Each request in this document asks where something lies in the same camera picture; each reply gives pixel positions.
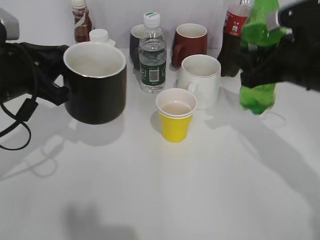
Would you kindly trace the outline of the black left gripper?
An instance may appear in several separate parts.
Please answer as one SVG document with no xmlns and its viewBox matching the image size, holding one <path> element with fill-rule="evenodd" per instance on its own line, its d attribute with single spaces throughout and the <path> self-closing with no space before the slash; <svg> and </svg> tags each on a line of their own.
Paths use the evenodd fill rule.
<svg viewBox="0 0 320 240">
<path fill-rule="evenodd" d="M 63 71 L 63 57 L 68 45 L 7 43 L 7 31 L 0 25 L 0 101 L 30 94 L 60 106 L 69 100 L 69 89 L 54 81 Z M 36 70 L 49 81 L 39 81 Z"/>
</svg>

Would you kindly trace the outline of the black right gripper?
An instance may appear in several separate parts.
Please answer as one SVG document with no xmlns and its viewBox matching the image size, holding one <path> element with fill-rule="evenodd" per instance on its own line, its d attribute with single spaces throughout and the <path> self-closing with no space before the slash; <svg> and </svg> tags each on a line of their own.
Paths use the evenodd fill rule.
<svg viewBox="0 0 320 240">
<path fill-rule="evenodd" d="M 296 1 L 267 15 L 268 31 L 291 29 L 279 45 L 240 47 L 242 87 L 259 88 L 290 82 L 307 90 L 320 90 L 319 1 Z"/>
</svg>

